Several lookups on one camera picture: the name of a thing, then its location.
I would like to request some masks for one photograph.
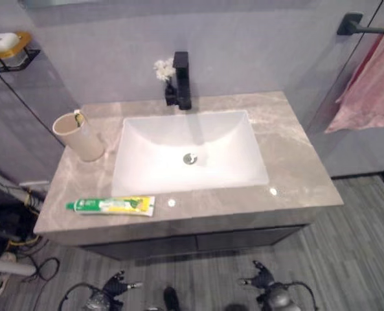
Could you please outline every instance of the shoe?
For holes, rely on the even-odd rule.
[[[174,288],[167,286],[163,294],[167,311],[180,311],[179,299]]]

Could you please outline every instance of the cup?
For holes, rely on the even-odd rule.
[[[52,130],[82,161],[97,160],[105,151],[104,145],[79,112],[67,113],[57,118]]]

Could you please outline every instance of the marble countertop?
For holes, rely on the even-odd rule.
[[[67,202],[110,197],[125,117],[185,113],[163,100],[89,104],[82,111],[105,142],[106,153],[84,163],[65,148],[34,232],[62,244],[101,244],[241,229],[240,222],[244,227],[305,224],[312,208],[343,204],[283,92],[193,98],[192,104],[195,112],[247,110],[269,184],[157,194],[153,217],[67,211]],[[175,206],[169,207],[168,200],[175,200]]]

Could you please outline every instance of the towel bar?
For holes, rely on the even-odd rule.
[[[360,21],[362,18],[363,13],[346,13],[337,30],[337,34],[340,36],[351,36],[352,34],[384,34],[384,28],[361,26]]]

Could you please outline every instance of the undermount sink basin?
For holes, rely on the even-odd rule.
[[[126,118],[112,196],[269,182],[246,111]]]

